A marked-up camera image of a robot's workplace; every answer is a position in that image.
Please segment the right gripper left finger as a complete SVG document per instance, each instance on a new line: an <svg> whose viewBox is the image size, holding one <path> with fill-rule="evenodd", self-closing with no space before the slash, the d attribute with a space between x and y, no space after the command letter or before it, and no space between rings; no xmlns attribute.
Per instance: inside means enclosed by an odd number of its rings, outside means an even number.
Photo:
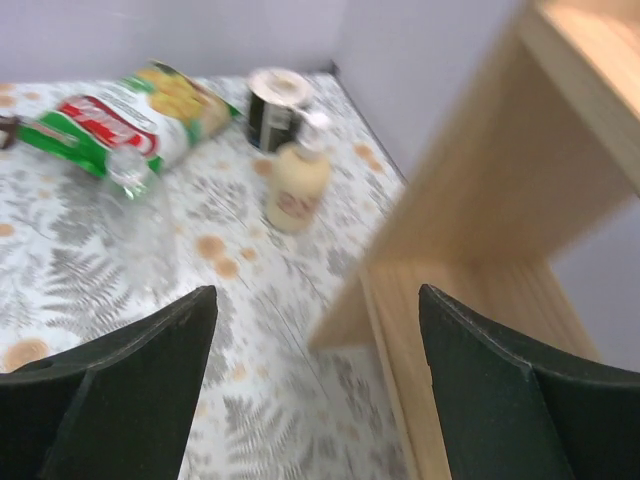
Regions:
<svg viewBox="0 0 640 480"><path fill-rule="evenodd" d="M217 316L202 286L2 375L2 478L177 478Z"/></svg>

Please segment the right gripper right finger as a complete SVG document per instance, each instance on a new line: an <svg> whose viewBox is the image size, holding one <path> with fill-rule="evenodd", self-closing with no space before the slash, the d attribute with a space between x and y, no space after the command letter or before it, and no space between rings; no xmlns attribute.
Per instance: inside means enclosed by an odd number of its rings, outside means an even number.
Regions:
<svg viewBox="0 0 640 480"><path fill-rule="evenodd" d="M638 478L638 373L556 349L429 284L419 321L453 478Z"/></svg>

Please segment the clear plastic bottle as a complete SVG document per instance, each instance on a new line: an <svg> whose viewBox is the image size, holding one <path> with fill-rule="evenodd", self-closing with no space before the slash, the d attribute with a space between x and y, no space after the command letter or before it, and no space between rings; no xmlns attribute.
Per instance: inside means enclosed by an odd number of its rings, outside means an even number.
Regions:
<svg viewBox="0 0 640 480"><path fill-rule="evenodd" d="M131 145L110 151L98 191L111 251L141 290L175 281L173 219L163 179Z"/></svg>

